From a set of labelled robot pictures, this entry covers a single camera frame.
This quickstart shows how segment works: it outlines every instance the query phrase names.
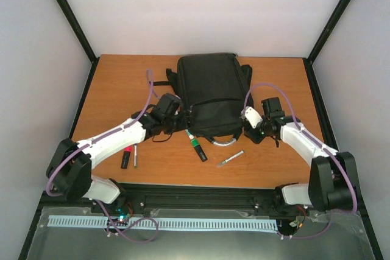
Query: black metal frame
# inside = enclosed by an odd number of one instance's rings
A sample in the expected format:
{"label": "black metal frame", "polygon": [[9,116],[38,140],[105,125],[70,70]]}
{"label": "black metal frame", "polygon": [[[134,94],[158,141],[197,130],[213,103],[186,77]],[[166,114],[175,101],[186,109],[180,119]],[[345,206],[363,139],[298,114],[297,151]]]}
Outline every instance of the black metal frame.
{"label": "black metal frame", "polygon": [[[91,85],[96,67],[99,63],[97,58],[84,35],[80,24],[74,16],[71,7],[67,0],[57,0],[64,15],[69,21],[74,33],[80,41],[86,55],[91,61],[91,69],[88,76],[87,83],[85,85],[82,98],[80,100],[79,107],[77,109],[76,117],[69,137],[72,137],[74,129],[77,125],[78,118],[81,113],[85,98],[87,96],[89,87]],[[350,0],[340,0],[335,10],[333,11],[330,19],[320,34],[313,50],[308,58],[303,58],[307,79],[310,85],[311,94],[314,100],[314,106],[316,107],[319,124],[324,137],[324,142],[331,147],[337,148],[335,136],[330,125],[330,121],[327,115],[327,111],[322,100],[321,92],[319,90],[316,76],[313,71],[313,63],[316,57],[319,55],[325,42],[330,36],[332,30],[335,28],[342,13],[348,6]],[[139,213],[148,213],[152,208],[188,208],[188,209],[232,209],[242,210],[249,213],[254,213],[261,216],[269,216],[273,219],[286,219],[295,216],[294,213],[287,213],[284,215],[277,214],[274,210],[269,209],[269,206],[264,206],[264,202],[267,202],[268,198],[271,198],[274,194],[272,190],[265,189],[232,189],[232,188],[197,188],[187,186],[157,186],[157,185],[139,185],[139,184],[125,184],[124,187],[134,194],[135,211]],[[34,215],[34,219],[31,223],[30,230],[27,234],[23,249],[19,256],[19,260],[26,259],[29,252],[32,239],[34,237],[37,223],[39,221],[42,208],[45,206],[90,206],[93,205],[89,200],[80,200],[77,203],[67,203],[63,199],[58,197],[48,197],[43,193],[37,211]],[[371,247],[376,259],[383,259],[380,247],[378,245],[375,233],[372,229],[372,225],[365,209],[364,202],[360,204],[359,211],[361,213],[363,223],[366,229],[366,233],[369,237]]]}

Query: pen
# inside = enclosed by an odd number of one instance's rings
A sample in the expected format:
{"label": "pen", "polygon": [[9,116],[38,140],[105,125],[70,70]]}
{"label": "pen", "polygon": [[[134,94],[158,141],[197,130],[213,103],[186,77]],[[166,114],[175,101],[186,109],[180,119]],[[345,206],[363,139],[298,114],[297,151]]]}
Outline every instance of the pen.
{"label": "pen", "polygon": [[185,131],[186,131],[189,139],[191,140],[191,144],[193,145],[194,150],[196,151],[196,153],[199,156],[200,160],[201,161],[206,161],[207,160],[207,156],[206,156],[205,152],[203,151],[203,149],[201,148],[201,146],[199,145],[199,142],[197,141],[197,139],[188,131],[188,129],[186,129]]}
{"label": "pen", "polygon": [[226,164],[228,161],[231,161],[232,159],[242,155],[244,153],[244,151],[240,151],[238,153],[236,153],[235,155],[232,155],[230,158],[227,158],[226,160],[220,162],[219,164],[217,164],[217,167],[222,167],[224,164]]}
{"label": "pen", "polygon": [[123,152],[123,157],[122,157],[122,164],[121,164],[121,169],[127,169],[127,165],[130,160],[130,154],[132,152],[132,147],[128,146],[124,149]]}
{"label": "pen", "polygon": [[137,167],[137,145],[134,144],[134,167]]}

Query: white wall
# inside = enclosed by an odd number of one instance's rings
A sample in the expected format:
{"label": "white wall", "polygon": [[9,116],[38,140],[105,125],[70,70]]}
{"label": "white wall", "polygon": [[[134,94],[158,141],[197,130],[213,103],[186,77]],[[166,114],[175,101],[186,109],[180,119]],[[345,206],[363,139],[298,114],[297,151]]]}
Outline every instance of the white wall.
{"label": "white wall", "polygon": [[338,0],[68,0],[97,54],[307,57]]}
{"label": "white wall", "polygon": [[0,259],[17,259],[90,67],[55,0],[0,0]]}
{"label": "white wall", "polygon": [[390,259],[389,48],[389,0],[352,0],[314,63],[338,145],[356,158],[385,259]]}

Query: wooden tabletop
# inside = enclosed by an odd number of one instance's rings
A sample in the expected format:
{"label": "wooden tabletop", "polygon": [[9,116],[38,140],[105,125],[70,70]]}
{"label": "wooden tabletop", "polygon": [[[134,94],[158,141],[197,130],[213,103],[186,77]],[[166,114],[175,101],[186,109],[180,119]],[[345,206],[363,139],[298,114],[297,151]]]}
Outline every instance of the wooden tabletop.
{"label": "wooden tabletop", "polygon": [[[103,55],[97,66],[85,100],[73,140],[89,138],[124,122],[142,109],[147,93],[146,69],[151,68],[155,80],[166,80],[165,69],[176,71],[179,56]],[[279,86],[290,98],[296,116],[306,128],[322,139],[303,61],[300,58],[238,57],[240,64],[253,67],[252,85],[270,82]],[[168,86],[155,87],[162,95],[173,93]],[[286,102],[276,90],[261,87],[254,91],[255,108],[262,111],[260,101],[279,96],[286,114]],[[151,139],[138,145],[138,167],[133,156],[126,170],[120,168],[122,152],[107,158],[93,170],[102,178],[126,183],[180,184],[237,188],[274,188],[281,184],[306,183],[309,167],[289,146],[279,148],[268,138],[253,144],[245,136],[230,147],[211,145],[203,138],[199,142],[208,156],[201,162],[185,132],[173,134],[163,143]],[[233,154],[244,154],[225,166],[216,165]]]}

